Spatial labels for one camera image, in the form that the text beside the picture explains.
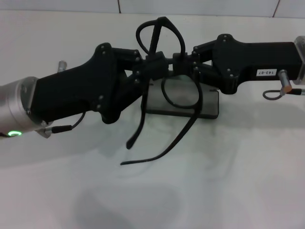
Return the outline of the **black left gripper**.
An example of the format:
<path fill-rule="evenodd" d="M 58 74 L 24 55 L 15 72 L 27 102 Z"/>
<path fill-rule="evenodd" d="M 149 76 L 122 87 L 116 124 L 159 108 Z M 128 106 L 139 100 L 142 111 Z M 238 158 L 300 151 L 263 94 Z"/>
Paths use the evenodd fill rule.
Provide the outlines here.
<path fill-rule="evenodd" d="M 115 56 L 122 64 L 166 62 L 161 52 L 143 58 L 139 50 L 112 49 L 109 43 L 100 44 L 81 66 L 40 78 L 34 90 L 31 113 L 51 122 L 87 111 L 104 111 L 117 84 Z"/>

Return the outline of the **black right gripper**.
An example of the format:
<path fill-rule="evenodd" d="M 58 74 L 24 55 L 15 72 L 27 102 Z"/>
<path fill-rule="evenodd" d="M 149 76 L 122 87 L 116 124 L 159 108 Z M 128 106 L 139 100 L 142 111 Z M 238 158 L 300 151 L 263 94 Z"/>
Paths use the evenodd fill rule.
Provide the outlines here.
<path fill-rule="evenodd" d="M 173 64 L 173 76 L 186 75 L 201 83 L 210 83 L 223 94 L 234 94 L 248 81 L 276 81 L 280 70 L 290 80 L 299 76 L 303 61 L 293 42 L 239 42 L 230 34 L 194 46 L 186 60 Z M 213 65 L 203 62 L 211 61 Z"/>

